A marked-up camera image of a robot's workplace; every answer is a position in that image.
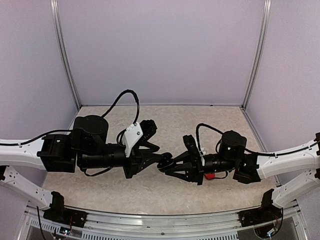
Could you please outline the black earbud charging case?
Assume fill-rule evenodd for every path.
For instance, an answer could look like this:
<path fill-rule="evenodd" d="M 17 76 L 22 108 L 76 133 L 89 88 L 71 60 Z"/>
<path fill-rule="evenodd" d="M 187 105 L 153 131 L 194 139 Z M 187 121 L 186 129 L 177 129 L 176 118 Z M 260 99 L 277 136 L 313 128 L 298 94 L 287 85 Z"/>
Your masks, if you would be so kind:
<path fill-rule="evenodd" d="M 161 154 L 161 159 L 157 164 L 157 169 L 164 173 L 167 169 L 169 169 L 174 164 L 173 155 L 169 152 L 165 152 Z"/>

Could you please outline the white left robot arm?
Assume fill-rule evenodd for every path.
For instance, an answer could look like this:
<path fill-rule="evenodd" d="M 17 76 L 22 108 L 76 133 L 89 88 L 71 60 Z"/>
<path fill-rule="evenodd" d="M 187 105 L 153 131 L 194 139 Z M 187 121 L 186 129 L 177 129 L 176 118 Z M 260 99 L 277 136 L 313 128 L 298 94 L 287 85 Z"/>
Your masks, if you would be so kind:
<path fill-rule="evenodd" d="M 53 130 L 26 141 L 0 143 L 0 180 L 18 187 L 14 166 L 47 172 L 83 173 L 98 169 L 95 176 L 122 168 L 127 179 L 165 158 L 149 139 L 156 133 L 153 120 L 132 123 L 124 130 L 124 143 L 107 143 L 109 124 L 98 115 L 76 117 L 71 130 Z"/>

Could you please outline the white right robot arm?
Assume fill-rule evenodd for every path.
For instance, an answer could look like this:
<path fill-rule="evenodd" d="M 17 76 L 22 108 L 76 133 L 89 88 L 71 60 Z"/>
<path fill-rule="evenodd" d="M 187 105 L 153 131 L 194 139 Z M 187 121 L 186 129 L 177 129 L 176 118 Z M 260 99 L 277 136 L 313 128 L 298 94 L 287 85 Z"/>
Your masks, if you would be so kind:
<path fill-rule="evenodd" d="M 204 154 L 198 138 L 185 135 L 186 152 L 167 158 L 158 169 L 168 176 L 201 185 L 207 174 L 233 171 L 233 179 L 243 184 L 301 170 L 302 173 L 285 185 L 263 194 L 256 218 L 266 222 L 276 209 L 284 208 L 296 198 L 320 185 L 320 134 L 309 142 L 278 152 L 254 152 L 246 149 L 247 139 L 229 130 L 221 134 L 215 154 Z"/>

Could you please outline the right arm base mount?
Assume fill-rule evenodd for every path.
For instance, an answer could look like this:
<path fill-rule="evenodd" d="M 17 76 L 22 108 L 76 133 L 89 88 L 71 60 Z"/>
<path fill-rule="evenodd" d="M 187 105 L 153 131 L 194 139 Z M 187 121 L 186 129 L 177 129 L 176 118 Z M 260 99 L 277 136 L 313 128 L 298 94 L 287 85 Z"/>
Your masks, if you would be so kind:
<path fill-rule="evenodd" d="M 242 210 L 238 213 L 239 221 L 242 227 L 249 227 L 275 221 L 276 219 L 282 218 L 282 216 L 282 209 L 273 205 Z"/>

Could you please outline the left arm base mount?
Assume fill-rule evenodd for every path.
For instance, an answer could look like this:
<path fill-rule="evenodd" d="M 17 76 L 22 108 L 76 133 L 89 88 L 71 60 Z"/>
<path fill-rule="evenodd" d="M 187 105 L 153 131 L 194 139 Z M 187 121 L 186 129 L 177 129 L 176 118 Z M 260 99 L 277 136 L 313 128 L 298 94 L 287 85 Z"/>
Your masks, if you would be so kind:
<path fill-rule="evenodd" d="M 51 208 L 45 210 L 43 213 L 43 217 L 46 220 L 79 228 L 84 227 L 87 216 L 87 212 L 71 208 L 64 208 L 63 210 L 54 210 Z"/>

